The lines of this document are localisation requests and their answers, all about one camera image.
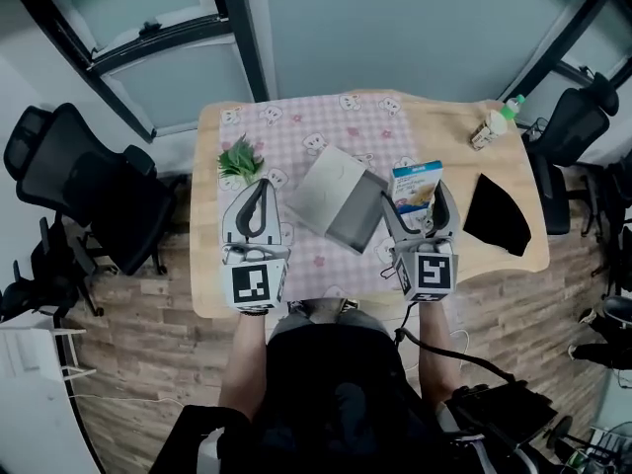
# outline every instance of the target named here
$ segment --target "green plant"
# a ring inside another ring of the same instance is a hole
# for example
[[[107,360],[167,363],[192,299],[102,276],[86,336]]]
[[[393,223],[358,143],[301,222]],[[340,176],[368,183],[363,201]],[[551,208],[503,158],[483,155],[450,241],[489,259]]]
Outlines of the green plant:
[[[264,159],[255,156],[255,148],[246,140],[244,133],[230,149],[219,155],[217,163],[220,177],[241,176],[246,185],[252,185],[264,165]]]

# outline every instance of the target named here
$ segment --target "human arm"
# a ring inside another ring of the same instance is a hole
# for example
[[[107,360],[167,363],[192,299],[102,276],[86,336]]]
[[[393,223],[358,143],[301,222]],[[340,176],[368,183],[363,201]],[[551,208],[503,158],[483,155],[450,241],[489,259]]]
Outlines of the human arm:
[[[219,406],[243,413],[251,422],[266,394],[266,316],[241,314],[224,370]]]
[[[420,339],[426,344],[442,350],[453,351],[445,312],[440,302],[419,304]],[[463,385],[459,360],[419,350],[419,381],[422,396],[436,408],[449,400],[452,392]]]

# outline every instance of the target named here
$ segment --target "wooden floor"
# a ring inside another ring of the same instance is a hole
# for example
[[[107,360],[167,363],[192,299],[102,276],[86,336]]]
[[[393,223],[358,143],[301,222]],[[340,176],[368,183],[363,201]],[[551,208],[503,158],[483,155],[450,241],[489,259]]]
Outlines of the wooden floor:
[[[588,436],[604,372],[598,365],[571,361],[566,351],[571,343],[595,339],[589,328],[577,324],[577,318],[599,303],[603,283],[601,277],[591,278],[600,251],[593,237],[580,237],[580,213],[573,214],[571,233],[550,238],[551,265],[546,271],[470,279],[444,301],[444,307],[452,330],[469,332],[470,354],[528,380],[530,388],[553,400],[561,415],[575,417],[575,435]],[[76,394],[216,403],[236,321],[205,320],[193,311],[188,217],[189,196],[184,189],[176,233],[166,236],[161,245],[167,276],[154,275],[149,265],[134,277],[98,275],[92,291],[106,315],[94,318],[83,304],[69,314],[68,323],[88,329],[77,345],[81,362],[98,370],[75,382]],[[404,313],[403,303],[362,308],[391,331]],[[268,317],[269,330],[275,318]],[[415,318],[409,325],[413,331],[418,329]],[[463,335],[455,334],[454,339],[456,348],[463,350]],[[419,391],[413,345],[405,342],[400,351],[404,366],[411,368],[410,382]],[[462,372],[468,384],[500,383],[475,365],[465,363]],[[170,401],[79,397],[77,402],[109,473],[147,472],[180,412],[180,406]]]

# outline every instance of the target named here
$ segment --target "cardboard box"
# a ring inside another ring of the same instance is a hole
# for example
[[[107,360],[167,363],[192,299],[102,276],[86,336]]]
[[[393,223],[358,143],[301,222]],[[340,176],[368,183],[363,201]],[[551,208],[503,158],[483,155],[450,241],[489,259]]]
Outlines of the cardboard box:
[[[287,212],[317,235],[362,254],[382,219],[388,183],[344,151],[328,146],[286,203]]]
[[[426,209],[435,195],[443,166],[436,160],[393,169],[389,194],[400,214]]]

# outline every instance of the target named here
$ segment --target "person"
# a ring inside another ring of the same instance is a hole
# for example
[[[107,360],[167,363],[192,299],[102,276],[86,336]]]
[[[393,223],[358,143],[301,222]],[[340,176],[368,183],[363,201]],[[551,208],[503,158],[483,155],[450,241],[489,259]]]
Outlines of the person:
[[[608,368],[627,370],[632,368],[632,333],[623,329],[615,320],[600,316],[593,309],[585,310],[580,323],[589,325],[599,333],[606,344],[570,345],[568,354],[571,359],[585,359]]]
[[[266,316],[242,314],[218,407],[186,406],[150,472],[497,472],[481,468],[483,445],[455,454],[447,440],[459,360],[420,350],[420,398],[384,325],[345,304],[331,324],[294,304],[267,345]],[[441,303],[420,304],[418,321],[451,350]]]

